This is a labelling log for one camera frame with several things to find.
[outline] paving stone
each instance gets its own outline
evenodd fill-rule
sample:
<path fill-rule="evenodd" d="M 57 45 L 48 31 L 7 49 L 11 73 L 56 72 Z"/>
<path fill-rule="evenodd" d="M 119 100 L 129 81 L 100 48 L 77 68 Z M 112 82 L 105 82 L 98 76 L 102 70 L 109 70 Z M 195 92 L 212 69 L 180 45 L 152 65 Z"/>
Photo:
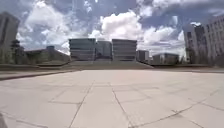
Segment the paving stone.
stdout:
<path fill-rule="evenodd" d="M 177 95 L 165 95 L 159 98 L 155 98 L 155 101 L 161 103 L 163 106 L 170 108 L 175 112 L 179 112 L 190 108 L 192 105 L 196 104 L 189 99 L 179 97 Z"/>
<path fill-rule="evenodd" d="M 74 91 L 65 91 L 58 97 L 54 98 L 51 102 L 55 103 L 73 103 L 77 104 L 83 101 L 86 93 L 74 92 Z"/>
<path fill-rule="evenodd" d="M 183 118 L 180 115 L 171 116 L 167 119 L 140 126 L 138 128 L 201 128 L 200 126 L 192 123 L 191 121 Z"/>
<path fill-rule="evenodd" d="M 78 105 L 19 101 L 16 107 L 8 106 L 2 111 L 23 122 L 65 128 L 71 124 Z"/>
<path fill-rule="evenodd" d="M 141 125 L 158 121 L 174 112 L 155 103 L 153 100 L 121 103 L 133 125 Z"/>
<path fill-rule="evenodd" d="M 122 91 L 115 92 L 115 94 L 119 102 L 133 102 L 147 99 L 147 96 L 139 93 L 138 91 Z"/>
<path fill-rule="evenodd" d="M 224 111 L 224 94 L 222 92 L 218 92 L 206 99 L 203 103 Z"/>
<path fill-rule="evenodd" d="M 224 112 L 208 106 L 196 105 L 181 115 L 203 128 L 223 128 L 224 126 Z"/>
<path fill-rule="evenodd" d="M 128 128 L 129 121 L 117 103 L 83 104 L 72 128 Z"/>

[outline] window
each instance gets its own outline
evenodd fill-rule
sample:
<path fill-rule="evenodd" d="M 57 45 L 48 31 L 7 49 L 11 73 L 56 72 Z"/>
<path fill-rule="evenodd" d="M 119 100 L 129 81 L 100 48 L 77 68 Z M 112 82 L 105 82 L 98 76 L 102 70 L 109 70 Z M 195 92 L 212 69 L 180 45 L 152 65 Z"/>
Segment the window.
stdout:
<path fill-rule="evenodd" d="M 191 32 L 187 32 L 187 38 L 192 38 Z"/>
<path fill-rule="evenodd" d="M 223 40 L 222 31 L 220 31 L 220 37 L 221 37 L 221 40 Z"/>
<path fill-rule="evenodd" d="M 208 38 L 209 38 L 209 42 L 212 42 L 212 38 L 211 38 L 211 35 L 209 35 L 209 37 L 208 37 Z"/>
<path fill-rule="evenodd" d="M 217 41 L 219 41 L 219 33 L 216 32 L 216 36 L 217 36 Z"/>
<path fill-rule="evenodd" d="M 3 31 L 2 31 L 2 38 L 0 39 L 0 44 L 3 44 L 5 42 L 5 36 L 6 36 L 6 31 L 7 31 L 7 27 L 8 27 L 8 23 L 9 23 L 9 19 L 6 18 L 5 19 L 5 23 L 3 26 Z"/>
<path fill-rule="evenodd" d="M 209 28 L 209 25 L 207 25 L 207 29 L 208 29 L 208 32 L 210 32 L 210 28 Z"/>

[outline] cloud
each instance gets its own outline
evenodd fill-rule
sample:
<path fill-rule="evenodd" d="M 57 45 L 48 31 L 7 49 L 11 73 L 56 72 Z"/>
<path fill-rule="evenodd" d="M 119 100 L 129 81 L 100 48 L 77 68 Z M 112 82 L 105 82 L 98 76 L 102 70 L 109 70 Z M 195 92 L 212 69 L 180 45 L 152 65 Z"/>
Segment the cloud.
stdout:
<path fill-rule="evenodd" d="M 92 11 L 92 6 L 91 4 L 89 3 L 89 1 L 84 1 L 84 7 L 86 8 L 86 11 L 87 12 L 91 12 Z"/>
<path fill-rule="evenodd" d="M 140 14 L 143 17 L 151 17 L 153 14 L 161 15 L 174 6 L 187 8 L 203 4 L 210 5 L 214 2 L 222 2 L 222 0 L 151 0 L 150 2 L 147 2 L 147 0 L 136 0 Z"/>
<path fill-rule="evenodd" d="M 140 16 L 150 17 L 153 14 L 153 8 L 151 6 L 142 6 L 140 8 Z"/>
<path fill-rule="evenodd" d="M 143 40 L 145 44 L 169 41 L 172 39 L 171 38 L 172 34 L 175 31 L 176 29 L 172 27 L 164 27 L 164 26 L 161 26 L 159 28 L 150 27 L 145 30 Z"/>
<path fill-rule="evenodd" d="M 140 17 L 133 11 L 112 14 L 101 18 L 102 35 L 106 39 L 134 39 L 137 40 L 142 33 L 142 25 L 139 23 Z"/>
<path fill-rule="evenodd" d="M 177 25 L 178 25 L 178 16 L 172 16 L 172 17 L 171 17 L 170 24 L 171 24 L 172 26 L 177 26 Z"/>
<path fill-rule="evenodd" d="M 18 37 L 23 37 L 22 41 L 30 45 L 27 47 L 34 45 L 27 40 L 27 36 L 30 36 L 40 46 L 58 45 L 60 50 L 67 53 L 68 47 L 62 45 L 68 43 L 69 38 L 81 37 L 85 33 L 85 28 L 81 28 L 71 12 L 63 14 L 45 1 L 34 1 L 29 5 L 30 13 L 18 33 Z"/>
<path fill-rule="evenodd" d="M 224 14 L 223 8 L 211 8 L 208 10 L 208 13 L 212 14 L 213 16 L 220 16 Z"/>

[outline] sky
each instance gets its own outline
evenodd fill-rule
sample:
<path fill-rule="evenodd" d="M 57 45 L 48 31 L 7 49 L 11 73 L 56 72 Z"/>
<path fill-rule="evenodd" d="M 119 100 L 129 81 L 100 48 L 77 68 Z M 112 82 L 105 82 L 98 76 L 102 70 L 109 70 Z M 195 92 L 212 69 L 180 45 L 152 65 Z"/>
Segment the sky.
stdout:
<path fill-rule="evenodd" d="M 26 50 L 55 45 L 69 54 L 70 38 L 119 38 L 182 56 L 182 27 L 224 14 L 224 0 L 0 0 L 3 11 L 20 20 L 17 39 Z"/>

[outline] ground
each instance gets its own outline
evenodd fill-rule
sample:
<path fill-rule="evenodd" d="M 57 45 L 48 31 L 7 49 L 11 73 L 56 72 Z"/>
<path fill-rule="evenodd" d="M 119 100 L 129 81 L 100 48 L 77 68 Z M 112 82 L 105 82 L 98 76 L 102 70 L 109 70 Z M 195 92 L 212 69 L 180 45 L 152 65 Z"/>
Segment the ground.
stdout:
<path fill-rule="evenodd" d="M 224 74 L 83 70 L 0 81 L 1 128 L 223 128 Z"/>

